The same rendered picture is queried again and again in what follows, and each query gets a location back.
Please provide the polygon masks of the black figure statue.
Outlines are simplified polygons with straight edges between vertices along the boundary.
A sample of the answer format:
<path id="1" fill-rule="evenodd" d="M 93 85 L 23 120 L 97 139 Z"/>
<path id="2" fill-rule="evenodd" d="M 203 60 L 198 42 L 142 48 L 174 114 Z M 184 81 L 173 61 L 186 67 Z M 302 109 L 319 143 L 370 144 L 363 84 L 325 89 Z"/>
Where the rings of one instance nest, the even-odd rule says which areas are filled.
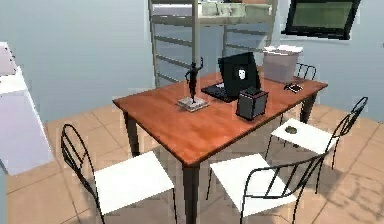
<path id="1" fill-rule="evenodd" d="M 203 58 L 200 58 L 200 66 L 197 66 L 195 62 L 191 63 L 191 68 L 186 72 L 185 79 L 189 87 L 190 96 L 180 99 L 177 104 L 189 111 L 195 112 L 208 105 L 208 102 L 196 97 L 197 75 L 204 66 Z"/>

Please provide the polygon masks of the black cube box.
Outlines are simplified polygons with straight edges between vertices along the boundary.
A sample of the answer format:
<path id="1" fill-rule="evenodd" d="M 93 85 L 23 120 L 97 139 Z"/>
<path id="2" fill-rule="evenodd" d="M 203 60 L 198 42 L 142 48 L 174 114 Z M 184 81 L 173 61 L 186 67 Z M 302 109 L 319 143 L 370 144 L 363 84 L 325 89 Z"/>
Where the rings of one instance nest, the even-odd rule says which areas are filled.
<path id="1" fill-rule="evenodd" d="M 253 120 L 265 113 L 268 93 L 255 88 L 241 91 L 237 102 L 236 115 L 246 120 Z"/>

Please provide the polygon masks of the white cabinet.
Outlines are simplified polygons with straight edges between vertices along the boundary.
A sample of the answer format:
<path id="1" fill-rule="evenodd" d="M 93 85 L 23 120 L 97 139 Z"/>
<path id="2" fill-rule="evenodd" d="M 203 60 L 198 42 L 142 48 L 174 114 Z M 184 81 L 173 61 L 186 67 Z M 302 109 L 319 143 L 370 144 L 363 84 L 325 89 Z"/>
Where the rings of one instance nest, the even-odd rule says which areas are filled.
<path id="1" fill-rule="evenodd" d="M 18 175 L 54 160 L 22 69 L 0 42 L 0 162 Z"/>

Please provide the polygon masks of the black laptop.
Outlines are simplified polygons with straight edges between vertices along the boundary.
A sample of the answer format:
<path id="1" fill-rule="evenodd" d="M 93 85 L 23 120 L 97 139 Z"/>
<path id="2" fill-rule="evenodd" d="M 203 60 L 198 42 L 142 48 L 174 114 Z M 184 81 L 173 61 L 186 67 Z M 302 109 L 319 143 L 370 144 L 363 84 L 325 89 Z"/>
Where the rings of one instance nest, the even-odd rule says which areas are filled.
<path id="1" fill-rule="evenodd" d="M 201 91 L 224 102 L 232 102 L 241 91 L 261 87 L 253 52 L 246 52 L 218 59 L 222 82 Z"/>

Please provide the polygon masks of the brown wooden table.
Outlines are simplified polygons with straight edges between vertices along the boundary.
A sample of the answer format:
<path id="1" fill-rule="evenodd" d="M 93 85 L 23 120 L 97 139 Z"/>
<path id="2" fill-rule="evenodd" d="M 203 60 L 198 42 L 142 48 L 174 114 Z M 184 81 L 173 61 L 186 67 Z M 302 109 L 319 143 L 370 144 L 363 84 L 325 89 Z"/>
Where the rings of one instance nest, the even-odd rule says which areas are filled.
<path id="1" fill-rule="evenodd" d="M 307 122 L 323 82 L 297 78 L 303 89 L 294 94 L 282 83 L 260 79 L 268 92 L 265 113 L 252 121 L 235 115 L 237 104 L 225 103 L 208 95 L 199 96 L 209 105 L 197 112 L 187 112 L 176 105 L 185 96 L 187 84 L 178 82 L 138 94 L 117 98 L 113 103 L 125 119 L 133 155 L 139 154 L 137 129 L 143 128 L 182 163 L 186 224 L 196 224 L 200 164 L 209 157 L 262 127 L 298 104 L 300 120 Z"/>

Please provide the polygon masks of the grey open box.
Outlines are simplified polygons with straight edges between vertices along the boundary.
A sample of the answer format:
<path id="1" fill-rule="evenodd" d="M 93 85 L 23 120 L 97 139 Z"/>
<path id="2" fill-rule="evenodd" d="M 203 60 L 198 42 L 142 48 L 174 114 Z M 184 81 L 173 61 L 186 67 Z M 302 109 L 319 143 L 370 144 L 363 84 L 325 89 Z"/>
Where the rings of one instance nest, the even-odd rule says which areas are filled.
<path id="1" fill-rule="evenodd" d="M 302 47 L 291 45 L 265 47 L 262 65 L 264 77 L 280 83 L 291 82 L 302 51 Z"/>

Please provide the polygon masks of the grey metal shelf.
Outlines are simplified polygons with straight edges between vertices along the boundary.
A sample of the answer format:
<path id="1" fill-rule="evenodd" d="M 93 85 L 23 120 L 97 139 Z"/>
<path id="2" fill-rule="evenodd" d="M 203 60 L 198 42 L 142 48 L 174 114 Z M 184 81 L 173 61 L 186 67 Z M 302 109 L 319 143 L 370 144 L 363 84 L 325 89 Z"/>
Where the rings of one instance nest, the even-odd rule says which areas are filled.
<path id="1" fill-rule="evenodd" d="M 176 83 L 192 62 L 203 75 L 220 57 L 261 54 L 272 42 L 278 0 L 148 0 L 155 86 Z"/>

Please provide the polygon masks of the small black flat object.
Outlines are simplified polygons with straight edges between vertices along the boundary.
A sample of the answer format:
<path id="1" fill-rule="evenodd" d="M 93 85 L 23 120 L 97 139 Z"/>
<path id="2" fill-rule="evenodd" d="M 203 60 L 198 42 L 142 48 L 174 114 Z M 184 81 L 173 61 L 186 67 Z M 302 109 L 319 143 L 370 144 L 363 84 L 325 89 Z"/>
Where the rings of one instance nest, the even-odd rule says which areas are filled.
<path id="1" fill-rule="evenodd" d="M 290 83 L 284 87 L 285 90 L 289 90 L 293 93 L 298 93 L 302 90 L 302 87 L 298 84 Z"/>

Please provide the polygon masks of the black framed window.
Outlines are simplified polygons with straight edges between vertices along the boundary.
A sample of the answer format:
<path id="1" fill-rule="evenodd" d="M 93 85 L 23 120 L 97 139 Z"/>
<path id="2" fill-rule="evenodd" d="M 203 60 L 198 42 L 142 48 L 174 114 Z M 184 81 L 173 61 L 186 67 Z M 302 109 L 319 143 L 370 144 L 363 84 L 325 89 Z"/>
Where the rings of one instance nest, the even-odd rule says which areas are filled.
<path id="1" fill-rule="evenodd" d="M 284 35 L 349 40 L 361 0 L 291 0 Z"/>

